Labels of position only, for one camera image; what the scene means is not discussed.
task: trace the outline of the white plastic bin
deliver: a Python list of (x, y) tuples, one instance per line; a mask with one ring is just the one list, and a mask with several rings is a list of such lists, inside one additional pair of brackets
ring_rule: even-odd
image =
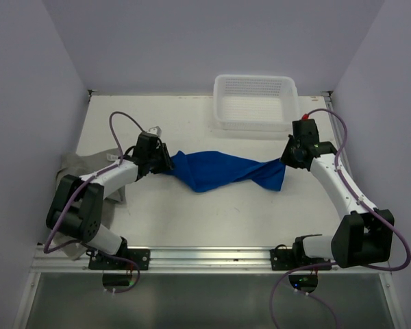
[(297, 89), (289, 77), (219, 75), (214, 118), (224, 130), (287, 132), (300, 119)]

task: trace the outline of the gray cloth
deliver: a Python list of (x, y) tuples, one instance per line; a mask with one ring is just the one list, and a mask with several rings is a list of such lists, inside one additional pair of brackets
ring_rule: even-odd
[[(58, 187), (60, 180), (65, 175), (81, 176), (94, 173), (112, 164), (112, 161), (108, 160), (108, 158), (113, 158), (113, 156), (117, 156), (118, 154), (118, 149), (109, 149), (93, 154), (92, 156), (78, 156), (74, 153), (64, 154), (61, 158), (61, 168), (56, 174), (56, 187)], [(107, 228), (110, 228), (114, 218), (114, 207), (116, 203), (126, 203), (124, 186), (111, 195), (108, 195), (103, 201), (101, 224)], [(69, 236), (65, 236), (59, 232), (57, 232), (53, 238), (53, 242), (56, 245), (69, 240), (71, 240)], [(62, 250), (70, 259), (76, 260), (86, 251), (86, 248), (78, 243), (74, 243), (66, 245)]]

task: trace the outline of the blue cloth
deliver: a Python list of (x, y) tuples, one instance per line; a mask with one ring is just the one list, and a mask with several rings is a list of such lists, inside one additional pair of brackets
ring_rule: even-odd
[(172, 161), (175, 169), (165, 174), (177, 177), (195, 192), (243, 180), (253, 180), (263, 188), (280, 191), (285, 175), (285, 165), (280, 159), (257, 162), (217, 151), (192, 154), (178, 151)]

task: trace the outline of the laundry basket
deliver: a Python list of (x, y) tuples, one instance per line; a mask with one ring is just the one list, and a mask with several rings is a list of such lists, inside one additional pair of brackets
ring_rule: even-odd
[(224, 130), (287, 132), (300, 119), (297, 89), (289, 77), (219, 75), (214, 118)]

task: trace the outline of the white wall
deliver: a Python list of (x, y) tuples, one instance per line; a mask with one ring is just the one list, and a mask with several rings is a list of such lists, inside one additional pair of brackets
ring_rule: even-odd
[[(411, 0), (386, 0), (334, 92), (353, 175), (411, 246)], [(395, 238), (391, 264), (405, 253)], [(411, 265), (393, 274), (411, 328)]]
[(39, 0), (0, 0), (0, 328), (20, 302), (86, 89)]
[(105, 93), (211, 93), (222, 73), (333, 90), (383, 0), (43, 0), (77, 71)]

